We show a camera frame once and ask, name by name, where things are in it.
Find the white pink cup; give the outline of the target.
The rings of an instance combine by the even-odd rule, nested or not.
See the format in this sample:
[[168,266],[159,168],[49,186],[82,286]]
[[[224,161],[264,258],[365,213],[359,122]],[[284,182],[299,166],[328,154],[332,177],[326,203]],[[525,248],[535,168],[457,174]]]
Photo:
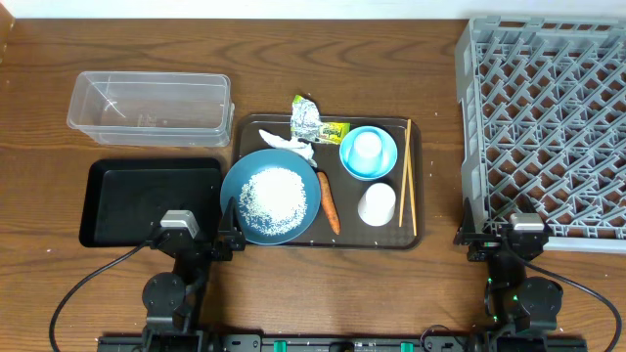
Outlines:
[[370,186],[358,202],[358,215],[369,226],[379,227],[387,224],[393,217],[396,195],[385,183]]

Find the orange carrot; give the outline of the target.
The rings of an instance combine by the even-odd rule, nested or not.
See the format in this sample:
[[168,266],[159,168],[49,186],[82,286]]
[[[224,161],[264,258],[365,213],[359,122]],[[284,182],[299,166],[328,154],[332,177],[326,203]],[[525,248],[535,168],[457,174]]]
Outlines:
[[332,191],[330,188],[330,182],[327,175],[322,172],[317,172],[317,177],[320,183],[321,188],[321,204],[324,209],[324,212],[329,220],[330,226],[333,232],[338,236],[340,234],[340,221],[338,218],[338,213],[335,207],[335,202],[333,199]]

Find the light blue bowl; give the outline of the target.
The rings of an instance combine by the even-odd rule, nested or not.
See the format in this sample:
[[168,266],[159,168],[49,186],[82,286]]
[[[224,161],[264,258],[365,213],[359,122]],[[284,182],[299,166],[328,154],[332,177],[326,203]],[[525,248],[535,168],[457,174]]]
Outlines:
[[[355,168],[351,162],[351,150],[356,136],[365,131],[372,131],[379,135],[382,149],[379,165],[376,169]],[[373,181],[389,173],[397,161],[398,149],[394,139],[386,131],[375,126],[361,126],[352,129],[342,140],[339,146],[339,158],[346,171],[360,181]]]

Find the wooden chopstick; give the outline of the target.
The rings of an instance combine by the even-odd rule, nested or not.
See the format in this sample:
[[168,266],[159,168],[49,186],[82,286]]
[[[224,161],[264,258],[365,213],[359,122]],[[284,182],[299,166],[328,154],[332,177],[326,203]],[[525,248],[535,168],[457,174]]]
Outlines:
[[407,151],[406,157],[408,157],[407,167],[408,167],[408,184],[409,184],[409,194],[410,194],[410,205],[411,205],[411,215],[412,215],[412,228],[413,235],[417,237],[417,218],[416,218],[416,203],[415,203],[415,189],[414,189],[414,178],[413,178],[413,165],[411,160],[411,148],[410,143],[407,142]]
[[410,135],[411,135],[411,119],[407,119],[407,126],[405,130],[405,148],[404,148],[404,158],[403,158],[403,170],[402,170],[402,182],[401,182],[401,191],[400,191],[400,200],[399,200],[399,220],[398,226],[402,227],[403,224],[403,214],[404,214],[404,199],[406,194],[406,183],[407,183],[407,172],[409,165],[409,155],[410,155]]

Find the light blue cup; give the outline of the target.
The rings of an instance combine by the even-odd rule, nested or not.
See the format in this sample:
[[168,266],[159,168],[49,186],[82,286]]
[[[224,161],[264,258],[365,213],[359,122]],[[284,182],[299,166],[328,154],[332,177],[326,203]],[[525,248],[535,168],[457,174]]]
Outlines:
[[379,165],[382,144],[379,135],[372,131],[359,133],[353,143],[350,160],[355,168],[376,169]]

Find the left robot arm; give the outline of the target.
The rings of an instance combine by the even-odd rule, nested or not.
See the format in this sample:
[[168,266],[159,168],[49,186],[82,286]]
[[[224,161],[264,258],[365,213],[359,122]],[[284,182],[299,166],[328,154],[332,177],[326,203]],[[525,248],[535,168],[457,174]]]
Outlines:
[[172,257],[174,267],[150,278],[143,289],[147,319],[141,349],[220,350],[220,339],[200,328],[199,318],[211,264],[230,261],[246,247],[236,200],[229,199],[216,234],[203,233],[192,211],[169,210],[147,245]]

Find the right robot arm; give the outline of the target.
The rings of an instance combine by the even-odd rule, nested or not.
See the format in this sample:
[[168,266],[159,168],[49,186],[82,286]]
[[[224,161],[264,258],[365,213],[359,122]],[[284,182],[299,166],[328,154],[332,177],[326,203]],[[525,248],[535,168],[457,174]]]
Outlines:
[[453,240],[468,248],[469,262],[487,264],[486,314],[493,324],[472,333],[466,351],[546,351],[545,333],[557,327],[563,290],[560,284],[529,277],[530,261],[543,253],[551,230],[539,214],[515,213],[494,233],[476,228],[469,199],[464,200],[461,226]]

